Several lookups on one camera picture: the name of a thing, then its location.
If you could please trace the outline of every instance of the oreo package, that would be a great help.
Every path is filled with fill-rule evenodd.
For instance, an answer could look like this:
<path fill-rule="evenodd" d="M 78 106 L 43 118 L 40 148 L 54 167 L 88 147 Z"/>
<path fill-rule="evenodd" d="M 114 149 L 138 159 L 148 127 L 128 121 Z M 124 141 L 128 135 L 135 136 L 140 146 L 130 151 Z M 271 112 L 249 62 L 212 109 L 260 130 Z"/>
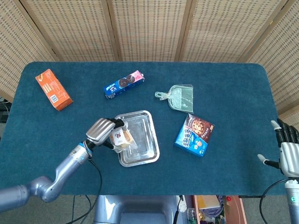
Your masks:
<path fill-rule="evenodd" d="M 188 114 L 174 145 L 202 157 L 206 152 L 213 128 L 213 124 Z"/>
<path fill-rule="evenodd" d="M 121 78 L 114 83 L 104 87 L 105 95 L 108 99 L 111 99 L 117 95 L 120 95 L 126 90 L 129 90 L 144 82 L 143 74 L 140 71 L 135 71 L 124 78 Z"/>

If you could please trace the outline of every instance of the cookie image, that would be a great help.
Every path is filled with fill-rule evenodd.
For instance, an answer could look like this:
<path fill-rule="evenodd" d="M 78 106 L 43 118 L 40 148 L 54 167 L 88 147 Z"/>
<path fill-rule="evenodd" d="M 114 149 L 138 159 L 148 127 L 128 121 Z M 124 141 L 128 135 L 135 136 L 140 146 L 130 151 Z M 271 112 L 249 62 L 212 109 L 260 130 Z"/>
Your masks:
<path fill-rule="evenodd" d="M 132 75 L 128 75 L 126 78 L 127 78 L 128 83 L 134 83 L 135 82 L 135 77 L 132 76 Z"/>
<path fill-rule="evenodd" d="M 120 87 L 124 88 L 128 85 L 128 80 L 126 78 L 122 78 L 118 81 L 118 85 L 120 85 Z"/>
<path fill-rule="evenodd" d="M 205 132 L 205 125 L 200 120 L 194 120 L 192 129 L 197 135 L 202 135 Z"/>

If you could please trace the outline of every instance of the blue tablecloth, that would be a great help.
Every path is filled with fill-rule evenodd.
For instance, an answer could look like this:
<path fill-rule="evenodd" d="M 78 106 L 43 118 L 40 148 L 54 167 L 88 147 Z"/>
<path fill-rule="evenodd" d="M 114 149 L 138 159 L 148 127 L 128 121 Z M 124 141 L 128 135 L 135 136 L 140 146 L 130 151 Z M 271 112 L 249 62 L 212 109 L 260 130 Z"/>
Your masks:
<path fill-rule="evenodd" d="M 58 112 L 34 79 L 52 69 L 73 99 Z M 108 100 L 103 87 L 135 70 L 145 82 Z M 186 113 L 154 97 L 174 84 L 194 86 L 194 114 L 215 128 L 204 157 L 173 145 Z M 0 143 L 0 188 L 25 184 L 38 176 L 55 178 L 55 168 L 85 139 L 99 118 L 147 110 L 151 113 L 160 158 L 131 168 L 117 153 L 96 148 L 94 161 L 103 174 L 101 194 L 257 195 L 283 176 L 263 165 L 258 153 L 272 160 L 278 147 L 270 120 L 277 118 L 269 82 L 258 64 L 240 63 L 50 63 L 27 65 L 16 91 Z M 64 187 L 64 194 L 96 194 L 99 177 L 84 164 Z M 282 187 L 271 193 L 283 193 Z"/>

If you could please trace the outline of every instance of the metal tray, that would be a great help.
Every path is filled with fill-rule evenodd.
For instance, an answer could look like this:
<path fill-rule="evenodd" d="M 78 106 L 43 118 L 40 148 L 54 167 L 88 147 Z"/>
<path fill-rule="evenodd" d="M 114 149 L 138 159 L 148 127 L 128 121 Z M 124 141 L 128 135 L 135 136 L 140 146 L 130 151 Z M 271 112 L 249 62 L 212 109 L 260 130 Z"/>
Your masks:
<path fill-rule="evenodd" d="M 133 167 L 155 162 L 160 156 L 153 119 L 148 111 L 137 111 L 118 115 L 115 119 L 122 119 L 128 123 L 128 129 L 138 148 L 118 153 L 120 164 Z"/>

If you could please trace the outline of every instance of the floor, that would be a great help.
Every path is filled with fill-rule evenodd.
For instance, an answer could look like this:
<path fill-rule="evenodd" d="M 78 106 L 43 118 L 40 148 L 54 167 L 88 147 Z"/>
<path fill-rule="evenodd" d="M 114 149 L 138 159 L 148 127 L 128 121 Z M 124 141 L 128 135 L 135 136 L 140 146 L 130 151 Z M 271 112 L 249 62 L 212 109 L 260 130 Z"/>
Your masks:
<path fill-rule="evenodd" d="M 5 125 L 0 124 L 0 136 Z M 93 202 L 95 196 L 89 196 Z M 0 214 L 0 224 L 64 224 L 71 221 L 73 196 L 61 195 L 52 203 L 44 203 L 39 198 L 30 198 L 28 204 L 22 208 Z M 259 213 L 259 199 L 243 199 L 248 224 L 263 224 Z M 79 217 L 89 209 L 89 202 L 85 196 L 76 196 L 74 217 Z M 267 196 L 263 202 L 264 216 L 269 224 L 289 224 L 289 211 L 285 196 Z M 83 222 L 93 222 L 93 211 Z"/>

